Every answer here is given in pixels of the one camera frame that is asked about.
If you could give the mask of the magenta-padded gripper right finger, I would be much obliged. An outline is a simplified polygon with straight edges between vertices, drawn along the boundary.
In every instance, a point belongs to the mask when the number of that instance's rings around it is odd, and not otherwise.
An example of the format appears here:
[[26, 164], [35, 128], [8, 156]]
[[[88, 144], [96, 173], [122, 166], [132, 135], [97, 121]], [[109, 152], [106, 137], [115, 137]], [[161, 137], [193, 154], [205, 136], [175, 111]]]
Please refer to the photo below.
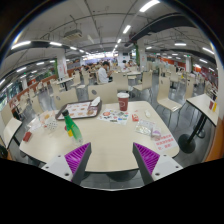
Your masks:
[[159, 155], [138, 143], [133, 144], [133, 154], [145, 185], [182, 169], [172, 157], [166, 154]]

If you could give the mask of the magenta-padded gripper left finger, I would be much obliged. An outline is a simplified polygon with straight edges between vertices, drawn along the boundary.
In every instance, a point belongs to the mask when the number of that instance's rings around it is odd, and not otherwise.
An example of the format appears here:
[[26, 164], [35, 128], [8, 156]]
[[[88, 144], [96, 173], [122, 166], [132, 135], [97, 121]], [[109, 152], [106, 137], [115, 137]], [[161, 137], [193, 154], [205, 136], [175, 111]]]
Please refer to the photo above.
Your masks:
[[91, 155], [91, 143], [84, 144], [66, 155], [57, 155], [42, 169], [79, 185]]

